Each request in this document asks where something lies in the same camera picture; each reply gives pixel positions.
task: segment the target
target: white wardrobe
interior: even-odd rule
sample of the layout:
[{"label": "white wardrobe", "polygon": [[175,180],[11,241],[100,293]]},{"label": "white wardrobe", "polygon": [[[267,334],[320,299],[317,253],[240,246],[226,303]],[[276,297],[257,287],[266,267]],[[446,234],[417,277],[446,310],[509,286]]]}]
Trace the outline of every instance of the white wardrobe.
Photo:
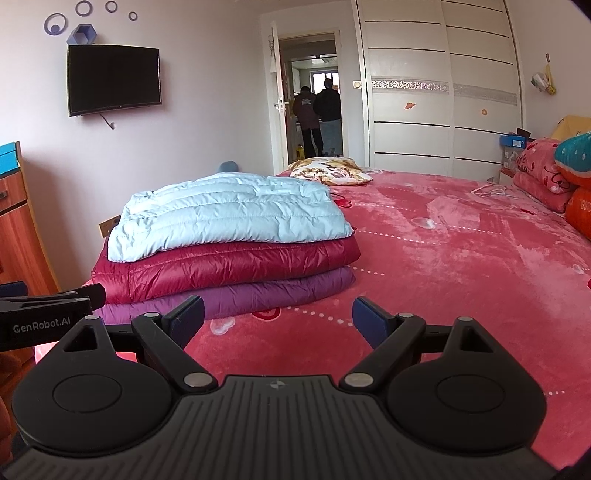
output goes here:
[{"label": "white wardrobe", "polygon": [[498,179],[499,134],[522,126],[503,0],[357,0],[370,165]]}]

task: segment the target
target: wall-mounted tv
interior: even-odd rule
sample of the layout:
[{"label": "wall-mounted tv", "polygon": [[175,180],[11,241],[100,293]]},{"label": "wall-mounted tv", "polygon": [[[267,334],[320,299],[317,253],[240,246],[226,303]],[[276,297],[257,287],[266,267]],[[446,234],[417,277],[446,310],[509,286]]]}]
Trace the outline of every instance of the wall-mounted tv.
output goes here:
[{"label": "wall-mounted tv", "polygon": [[160,51],[120,45],[68,47],[70,116],[160,105]]}]

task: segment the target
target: person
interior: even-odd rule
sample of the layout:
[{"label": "person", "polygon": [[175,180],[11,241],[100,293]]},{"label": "person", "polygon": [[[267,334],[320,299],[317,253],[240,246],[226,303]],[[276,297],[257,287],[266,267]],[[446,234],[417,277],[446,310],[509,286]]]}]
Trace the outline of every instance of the person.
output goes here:
[{"label": "person", "polygon": [[340,110],[340,93],[333,88],[332,79],[324,81],[324,90],[316,95],[314,111],[322,120],[324,149],[330,155],[343,155],[343,125]]},{"label": "person", "polygon": [[[322,133],[320,133],[320,122],[313,107],[315,99],[316,95],[310,91],[310,87],[304,85],[300,89],[300,93],[295,96],[293,106],[293,112],[300,122],[301,136],[304,140],[304,156],[306,158],[321,157],[324,151]],[[318,154],[316,154],[316,150],[314,149],[312,136],[314,137]]]}]

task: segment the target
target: bed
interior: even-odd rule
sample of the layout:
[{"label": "bed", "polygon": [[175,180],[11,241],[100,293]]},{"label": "bed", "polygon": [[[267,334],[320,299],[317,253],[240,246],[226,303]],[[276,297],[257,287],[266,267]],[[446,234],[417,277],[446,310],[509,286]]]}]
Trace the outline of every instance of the bed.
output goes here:
[{"label": "bed", "polygon": [[591,243],[517,189],[479,196],[471,191],[482,184],[472,181],[373,177],[331,188],[361,249],[353,286],[307,305],[212,320],[186,351],[219,379],[338,379],[370,351],[351,319],[357,296],[429,323],[472,316],[546,394],[535,450],[556,467],[574,462],[591,444]]}]

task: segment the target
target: pink pillow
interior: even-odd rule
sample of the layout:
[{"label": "pink pillow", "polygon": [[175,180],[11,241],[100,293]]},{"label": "pink pillow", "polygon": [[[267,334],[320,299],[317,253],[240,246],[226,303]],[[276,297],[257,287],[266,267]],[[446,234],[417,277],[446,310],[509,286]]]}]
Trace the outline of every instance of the pink pillow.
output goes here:
[{"label": "pink pillow", "polygon": [[534,140],[515,162],[518,169],[531,175],[552,193],[571,192],[576,188],[564,179],[554,162],[554,151],[559,143],[552,138]]},{"label": "pink pillow", "polygon": [[513,184],[525,190],[532,197],[541,201],[550,210],[557,213],[564,213],[566,204],[569,202],[573,192],[552,193],[549,192],[539,181],[527,173],[519,171],[513,177]]}]

